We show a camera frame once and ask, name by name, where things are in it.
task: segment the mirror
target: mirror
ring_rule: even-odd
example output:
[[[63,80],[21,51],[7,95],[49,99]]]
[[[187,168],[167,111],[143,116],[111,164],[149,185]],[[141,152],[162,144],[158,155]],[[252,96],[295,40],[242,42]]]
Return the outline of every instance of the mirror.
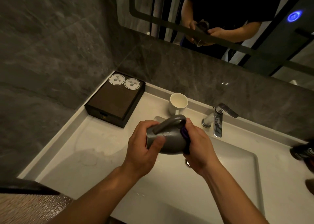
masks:
[[[314,90],[312,1],[117,0],[117,14],[127,28]]]

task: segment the blue touch button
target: blue touch button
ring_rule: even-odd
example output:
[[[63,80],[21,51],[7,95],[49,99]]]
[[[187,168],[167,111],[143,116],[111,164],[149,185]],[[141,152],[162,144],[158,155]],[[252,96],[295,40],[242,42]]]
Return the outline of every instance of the blue touch button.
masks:
[[[296,21],[297,19],[300,18],[301,14],[302,14],[302,11],[295,11],[295,12],[292,12],[292,13],[288,16],[287,20],[288,20],[289,22],[294,22],[294,21]]]

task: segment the faucet handle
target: faucet handle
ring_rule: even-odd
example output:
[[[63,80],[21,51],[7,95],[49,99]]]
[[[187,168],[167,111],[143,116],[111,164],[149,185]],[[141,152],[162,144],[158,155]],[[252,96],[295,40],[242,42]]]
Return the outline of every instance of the faucet handle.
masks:
[[[228,113],[230,116],[237,118],[239,115],[236,114],[232,109],[230,109],[230,107],[228,107],[226,104],[224,103],[220,103],[217,107],[214,107],[216,112],[218,112],[219,114],[222,114],[224,111],[226,113]]]

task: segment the drain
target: drain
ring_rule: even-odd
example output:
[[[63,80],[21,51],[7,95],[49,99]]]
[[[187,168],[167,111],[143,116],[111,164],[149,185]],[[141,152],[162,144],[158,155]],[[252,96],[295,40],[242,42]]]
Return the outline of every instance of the drain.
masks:
[[[189,162],[185,159],[185,164],[186,166],[188,166],[189,168],[191,168],[191,165],[189,164]]]

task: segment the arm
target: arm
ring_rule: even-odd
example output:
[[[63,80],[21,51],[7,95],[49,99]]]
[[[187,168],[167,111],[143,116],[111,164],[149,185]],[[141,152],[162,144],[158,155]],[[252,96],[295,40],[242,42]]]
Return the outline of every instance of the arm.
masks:
[[[225,224],[268,224],[231,174],[220,163],[206,133],[186,121],[190,155],[184,155],[193,170],[201,175],[215,199]]]
[[[191,0],[184,0],[181,10],[182,24],[183,26],[195,30],[195,21],[193,20],[193,3]],[[192,43],[194,41],[188,35],[185,37]]]
[[[252,38],[257,33],[261,24],[261,22],[250,22],[249,24],[233,30],[224,30],[220,27],[215,27],[209,29],[208,33],[212,36],[236,43]]]
[[[165,138],[158,137],[146,149],[146,129],[157,121],[140,122],[129,139],[122,166],[114,169],[104,180],[72,202],[53,218],[50,224],[103,224],[135,183],[153,168]]]

